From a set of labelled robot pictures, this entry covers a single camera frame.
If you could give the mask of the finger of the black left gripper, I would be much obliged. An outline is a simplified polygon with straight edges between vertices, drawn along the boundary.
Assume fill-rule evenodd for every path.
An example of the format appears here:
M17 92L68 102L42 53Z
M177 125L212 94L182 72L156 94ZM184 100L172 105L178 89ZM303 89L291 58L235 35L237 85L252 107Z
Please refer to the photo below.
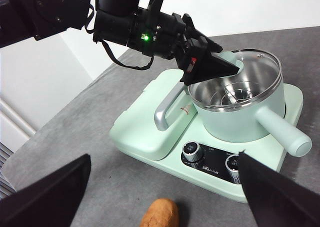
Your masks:
M189 14L185 13L182 16L182 21L186 25L184 35L187 39L194 39L199 41L201 44L204 44L204 47L211 53L222 52L222 46L220 46L195 28L193 20Z
M179 58L179 68L183 70L181 82L192 85L207 80L234 76L240 71L240 62L235 53L223 51L221 53L205 53L201 59L191 56Z

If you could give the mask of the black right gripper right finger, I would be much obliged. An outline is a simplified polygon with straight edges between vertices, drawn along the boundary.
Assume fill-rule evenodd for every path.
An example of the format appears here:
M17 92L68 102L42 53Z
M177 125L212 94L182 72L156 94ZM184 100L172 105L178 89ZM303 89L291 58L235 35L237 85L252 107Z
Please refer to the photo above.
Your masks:
M259 227L318 227L320 195L295 183L244 152L239 178Z

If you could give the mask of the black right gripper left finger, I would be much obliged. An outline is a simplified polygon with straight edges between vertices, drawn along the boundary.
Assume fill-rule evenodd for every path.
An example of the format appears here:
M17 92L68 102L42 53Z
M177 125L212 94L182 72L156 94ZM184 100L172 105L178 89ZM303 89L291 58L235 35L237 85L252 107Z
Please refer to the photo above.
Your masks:
M84 197L91 157L84 154L0 202L2 227L69 227Z

